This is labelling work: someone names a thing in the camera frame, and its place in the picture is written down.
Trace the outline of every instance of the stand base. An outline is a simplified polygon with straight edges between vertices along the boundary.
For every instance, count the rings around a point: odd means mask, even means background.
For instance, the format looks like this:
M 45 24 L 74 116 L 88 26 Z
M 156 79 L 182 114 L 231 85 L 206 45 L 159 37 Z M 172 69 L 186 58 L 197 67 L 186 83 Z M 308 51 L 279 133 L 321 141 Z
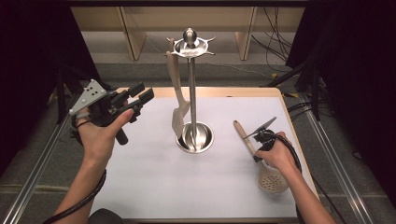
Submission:
M 185 152 L 201 153 L 208 150 L 215 139 L 212 129 L 206 124 L 197 121 L 196 123 L 196 143 L 192 138 L 191 123 L 184 124 L 183 134 L 179 139 L 176 139 L 178 147 Z

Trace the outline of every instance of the hand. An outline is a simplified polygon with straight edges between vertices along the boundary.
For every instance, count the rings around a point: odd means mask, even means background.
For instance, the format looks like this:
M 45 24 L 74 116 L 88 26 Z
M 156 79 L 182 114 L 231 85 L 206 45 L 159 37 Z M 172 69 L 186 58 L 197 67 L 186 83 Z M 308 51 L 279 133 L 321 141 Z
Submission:
M 286 135 L 283 132 L 277 133 L 286 140 Z M 263 158 L 270 166 L 276 168 L 280 172 L 296 167 L 294 158 L 292 157 L 289 149 L 278 139 L 276 139 L 274 146 L 269 151 L 256 151 L 256 156 Z
M 88 112 L 88 108 L 81 110 L 81 113 L 84 112 Z M 106 166 L 111 158 L 117 132 L 131 119 L 133 113 L 132 109 L 126 110 L 107 127 L 98 127 L 86 122 L 86 118 L 79 119 L 77 126 L 80 125 L 78 132 L 84 146 L 84 161 Z

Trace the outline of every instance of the white strainer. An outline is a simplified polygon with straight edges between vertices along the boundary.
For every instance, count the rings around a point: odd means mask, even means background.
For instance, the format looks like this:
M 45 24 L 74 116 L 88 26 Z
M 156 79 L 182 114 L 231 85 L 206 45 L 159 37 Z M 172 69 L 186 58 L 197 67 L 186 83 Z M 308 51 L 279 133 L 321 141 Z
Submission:
M 248 138 L 245 138 L 247 134 L 242 128 L 242 125 L 237 120 L 234 120 L 233 126 L 238 131 L 241 138 L 244 140 L 251 154 L 254 156 L 256 150 L 254 149 L 254 146 L 251 144 L 250 140 L 248 140 Z M 257 163 L 260 168 L 259 175 L 257 176 L 257 183 L 259 184 L 259 187 L 261 189 L 265 189 L 273 193 L 278 193 L 285 191 L 289 188 L 289 185 L 286 182 L 285 178 L 277 169 L 269 168 L 266 165 L 262 164 L 261 161 Z

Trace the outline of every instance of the white table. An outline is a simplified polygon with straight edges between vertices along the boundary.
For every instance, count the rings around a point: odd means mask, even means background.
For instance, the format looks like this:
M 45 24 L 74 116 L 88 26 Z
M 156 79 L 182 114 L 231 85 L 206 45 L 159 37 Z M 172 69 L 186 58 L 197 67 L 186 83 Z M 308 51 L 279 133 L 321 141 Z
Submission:
M 104 207 L 137 222 L 296 221 L 289 189 L 270 193 L 259 188 L 258 165 L 233 127 L 236 119 L 251 133 L 276 116 L 270 129 L 286 133 L 316 193 L 278 89 L 197 88 L 197 120 L 215 136 L 212 147 L 200 154 L 184 152 L 176 144 L 173 88 L 154 91 L 156 97 L 143 107 L 138 121 L 123 128 L 129 143 L 116 143 L 92 211 Z M 188 89 L 183 91 L 188 99 Z

